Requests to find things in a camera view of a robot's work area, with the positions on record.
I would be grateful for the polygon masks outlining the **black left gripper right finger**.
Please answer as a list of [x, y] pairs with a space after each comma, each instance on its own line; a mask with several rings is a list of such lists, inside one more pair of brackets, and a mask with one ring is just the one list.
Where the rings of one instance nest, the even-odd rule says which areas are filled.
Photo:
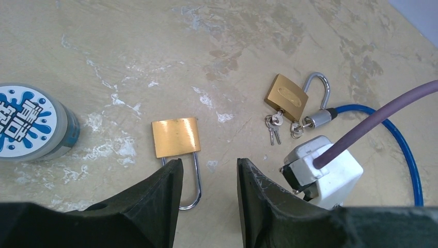
[[304, 201], [237, 160], [244, 247], [437, 247], [436, 207], [338, 207]]

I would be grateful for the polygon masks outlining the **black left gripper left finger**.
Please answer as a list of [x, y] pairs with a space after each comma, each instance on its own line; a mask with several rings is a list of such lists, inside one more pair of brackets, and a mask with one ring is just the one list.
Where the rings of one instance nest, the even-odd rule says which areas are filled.
[[83, 211], [2, 203], [1, 247], [172, 247], [182, 179], [177, 159]]

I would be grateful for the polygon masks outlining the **small keys of cable lock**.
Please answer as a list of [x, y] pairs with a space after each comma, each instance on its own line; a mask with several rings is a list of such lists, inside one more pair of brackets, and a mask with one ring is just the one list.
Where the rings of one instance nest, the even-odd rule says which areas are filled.
[[292, 122], [290, 127], [290, 133], [293, 139], [298, 139], [302, 137], [304, 133], [304, 127], [299, 122]]

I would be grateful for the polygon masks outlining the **silver key set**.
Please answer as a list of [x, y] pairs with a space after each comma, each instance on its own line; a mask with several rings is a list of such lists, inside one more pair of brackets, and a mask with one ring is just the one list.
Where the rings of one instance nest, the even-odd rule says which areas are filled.
[[277, 113], [273, 115], [266, 115], [265, 124], [270, 133], [271, 146], [274, 146], [274, 140], [276, 140], [279, 145], [281, 144], [279, 127], [283, 124], [283, 122], [284, 118], [282, 110], [277, 111]]

